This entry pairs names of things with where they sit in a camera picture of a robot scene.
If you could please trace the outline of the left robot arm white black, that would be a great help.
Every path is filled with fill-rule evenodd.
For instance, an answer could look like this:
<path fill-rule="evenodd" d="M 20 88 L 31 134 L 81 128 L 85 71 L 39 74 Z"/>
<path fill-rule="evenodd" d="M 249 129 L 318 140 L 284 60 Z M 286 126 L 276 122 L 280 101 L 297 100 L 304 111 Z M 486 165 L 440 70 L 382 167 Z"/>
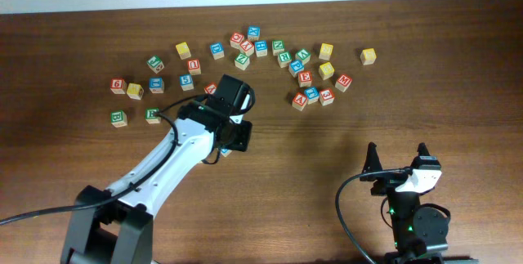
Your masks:
<path fill-rule="evenodd" d="M 179 109 L 160 143 L 124 177 L 104 190 L 86 186 L 74 202 L 62 263 L 151 263 L 154 219 L 168 196 L 214 151 L 245 151 L 254 104 L 210 97 Z"/>

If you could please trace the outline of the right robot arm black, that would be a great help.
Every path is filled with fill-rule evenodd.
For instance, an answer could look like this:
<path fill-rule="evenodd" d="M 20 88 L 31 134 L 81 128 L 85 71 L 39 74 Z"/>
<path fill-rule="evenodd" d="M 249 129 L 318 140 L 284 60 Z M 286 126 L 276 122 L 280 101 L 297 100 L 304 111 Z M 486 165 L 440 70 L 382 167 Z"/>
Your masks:
<path fill-rule="evenodd" d="M 386 263 L 442 263 L 448 249 L 446 236 L 451 215 L 437 204 L 422 204 L 420 197 L 436 186 L 442 171 L 437 157 L 425 144 L 406 168 L 385 172 L 377 146 L 369 143 L 361 181 L 373 184 L 372 196 L 384 196 L 389 205 L 396 250 L 386 253 Z"/>

